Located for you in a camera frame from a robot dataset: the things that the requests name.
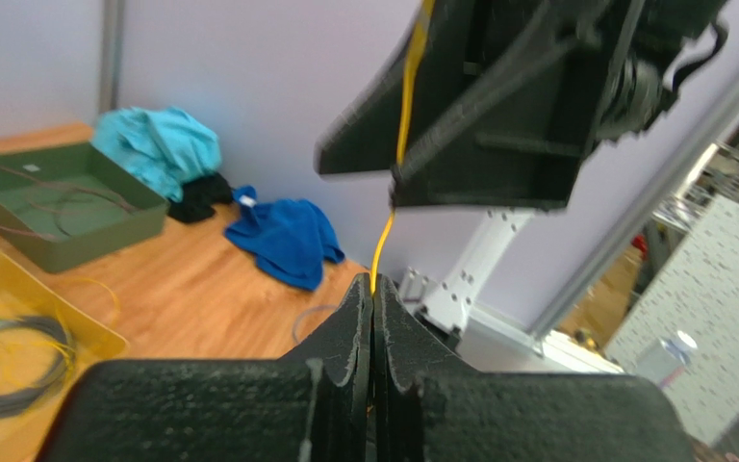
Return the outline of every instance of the plastic bottle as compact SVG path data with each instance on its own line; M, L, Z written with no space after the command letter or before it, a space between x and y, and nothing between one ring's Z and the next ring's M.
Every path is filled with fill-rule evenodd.
M675 381L691 364L697 342L678 330L671 339L657 339L637 358L631 373L654 382L660 389Z

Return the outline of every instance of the green tray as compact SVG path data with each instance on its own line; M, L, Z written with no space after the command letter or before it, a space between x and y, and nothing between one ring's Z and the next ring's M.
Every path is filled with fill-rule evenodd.
M165 224L167 201L89 143L0 155L0 167L43 182L110 190L134 207L127 212L102 197L39 187L0 169L0 226L47 237L2 229L0 235L48 272L68 270L156 236Z

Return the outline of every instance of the metal bracket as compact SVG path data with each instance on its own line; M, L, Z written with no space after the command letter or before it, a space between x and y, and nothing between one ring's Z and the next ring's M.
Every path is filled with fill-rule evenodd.
M466 249L449 274L434 284L410 269L401 284L401 295L420 300L415 311L425 321L452 335L467 328L470 311L500 257L534 210L489 209L472 235Z

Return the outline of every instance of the coiled cable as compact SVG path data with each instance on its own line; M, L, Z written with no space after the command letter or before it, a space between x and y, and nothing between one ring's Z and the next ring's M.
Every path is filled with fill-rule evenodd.
M75 343L64 326L45 316L25 316L0 320L0 332L10 329L32 329L51 338L60 346L48 371L30 386L0 395L0 419L13 417L28 410L41 398L58 391L64 384L75 360Z

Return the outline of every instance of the yellow wire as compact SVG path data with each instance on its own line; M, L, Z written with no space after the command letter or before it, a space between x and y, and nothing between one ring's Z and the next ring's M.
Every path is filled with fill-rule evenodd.
M398 144L395 152L395 162L398 165L403 164L404 155L406 154L409 126L412 121L412 99L413 93L415 92L415 77L418 74L418 66L426 49L428 21L432 17L434 7L435 0L421 1L419 18L415 21L415 27L413 27L412 36L409 39L409 45L407 47L406 59L404 61L403 89L401 91L401 121L398 126ZM395 209L390 210L387 225L378 239L378 245L375 247L375 254L372 257L372 267L369 273L369 292L373 295L375 295L375 288L378 281L378 264L381 261L381 252L384 250L384 244L387 242L387 237L393 229L393 223L395 223Z
M116 322L118 321L119 316L121 315L122 305L119 302L118 295L116 295L116 293L107 284L105 284L105 283L103 283L101 281L97 281L96 279L91 279L89 277L70 278L70 279L68 279L67 281L64 281L64 282L67 282L67 283L70 283L70 282L89 282L89 283L96 284L96 285L99 285L99 286L103 287L111 295L111 298L113 299L113 302L114 302L114 310L112 311L111 318L108 321L109 327L111 328L111 330L114 330L115 325L116 325ZM63 374L64 375L63 383L65 383L74 374L74 372L76 371L76 364L75 364L75 362L74 362L74 360L72 358L71 350L72 349L75 349L75 348L71 348L71 346L69 346L69 345L71 345L71 334L70 334L70 330L67 328L67 324L65 323L64 316L62 315L62 312L60 311L59 302L56 301L56 300L54 300L54 315L55 315L55 318L57 319L57 321L59 322L60 326L62 327L62 330L64 332L65 338L66 338L66 340L68 342L68 345L64 345L64 344L61 344L61 343L55 342L55 341L41 341L41 342L32 342L30 344L21 344L19 342L13 342L13 341L6 342L6 341L0 340L0 346L3 347L9 353L9 356L11 358L11 363L10 363L10 366L9 367L3 366L3 364L0 362L0 371L2 372L2 376L3 376L3 379L4 379L5 382L8 382L9 384L11 384L11 385L13 385L13 386L15 386L17 388L37 388L37 387L41 387L41 386L44 386L44 385L46 385L48 383L53 382L54 380L56 380L60 376L60 374ZM15 357L15 355L13 354L13 347L28 347L28 346L31 346L31 347L51 347L51 348L54 348L55 350L57 350L62 355L62 357L64 359L64 363L61 364L57 368L57 370L60 371L59 374L56 374L56 370L55 370L54 373L51 374L51 375L49 375L46 380L34 382L34 383L31 383L31 384L16 383L16 381L13 379L13 369L15 369L15 365L13 363L14 357ZM37 400L35 400L34 403L31 404L31 406L29 406L27 409L25 409L25 411L23 411L23 413L27 413L27 412L33 410L35 407L37 407L40 402L42 402L42 401L45 400L46 395L50 394L50 392L51 392L52 389L53 389L53 387L52 388L49 388L45 392L45 394L43 396L41 396Z

